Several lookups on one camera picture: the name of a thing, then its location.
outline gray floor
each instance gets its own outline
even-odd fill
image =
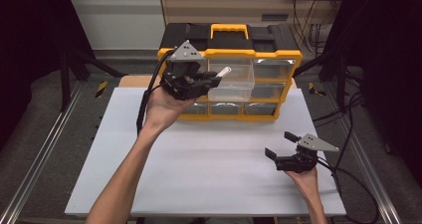
[[[298,87],[303,89],[313,118],[334,111],[334,106],[327,96],[311,95],[308,91],[309,83],[312,82],[317,91],[323,92],[324,86],[317,78],[318,69],[311,69],[297,77]],[[350,69],[361,76],[360,69]],[[132,74],[148,74],[152,71],[152,67],[134,65],[132,61],[126,61],[119,70]],[[101,98],[95,98],[102,81],[108,81],[105,92]],[[78,179],[96,135],[97,126],[101,123],[112,89],[117,86],[118,81],[119,79],[94,71],[90,80],[84,83],[81,97],[21,211],[19,222],[49,223],[45,219],[54,219],[53,223],[59,223],[59,220],[64,221],[63,223],[83,221],[67,216],[63,212],[70,197],[70,190]],[[353,94],[358,91],[358,88],[347,84],[346,90]],[[60,105],[60,74],[58,72],[33,84],[33,99],[7,145],[0,152],[1,210],[6,208],[25,177],[59,114]],[[358,106],[352,110],[352,114],[353,130],[374,165],[400,219],[403,223],[422,223],[421,188],[401,158],[385,152],[383,138],[367,108]],[[339,120],[318,126],[321,123],[324,121],[316,122],[318,136],[342,147],[345,134]],[[336,154],[327,153],[326,157],[331,164],[335,164],[338,159]],[[345,151],[341,167],[364,181],[350,148]],[[350,178],[340,175],[339,179],[347,214],[359,221],[369,221],[375,209],[367,194]],[[333,220],[334,222],[350,222],[344,217],[334,217]],[[290,222],[296,223],[297,220],[285,218],[281,221],[281,223]]]

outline white board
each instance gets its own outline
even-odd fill
[[[69,200],[66,213],[86,216],[136,138],[144,89],[116,88]],[[290,216],[308,214],[290,178],[265,156],[295,154],[284,132],[316,134],[302,91],[290,89],[276,121],[177,121],[155,142],[132,216]],[[344,215],[327,169],[317,166],[326,215]]]

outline human hand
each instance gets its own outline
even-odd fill
[[[319,191],[317,188],[317,169],[314,167],[311,171],[296,173],[285,171],[298,188],[306,201],[311,199],[319,200]]]
[[[176,100],[162,88],[155,89],[146,107],[144,128],[151,128],[156,133],[161,133],[174,124],[180,114],[194,103],[195,100]]]

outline yellow storage organizer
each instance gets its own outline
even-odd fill
[[[303,57],[288,26],[170,23],[158,59],[187,40],[207,60],[200,71],[218,73],[230,67],[232,72],[181,119],[259,121],[279,117],[292,75]]]

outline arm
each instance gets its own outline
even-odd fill
[[[177,101],[162,88],[149,98],[146,119],[132,149],[94,203],[87,223],[125,223],[132,206],[143,166],[158,136],[194,103]]]
[[[309,172],[295,173],[287,171],[286,174],[292,179],[299,192],[307,203],[310,212],[311,223],[325,224],[326,218],[320,201],[317,188],[317,169],[314,167]]]

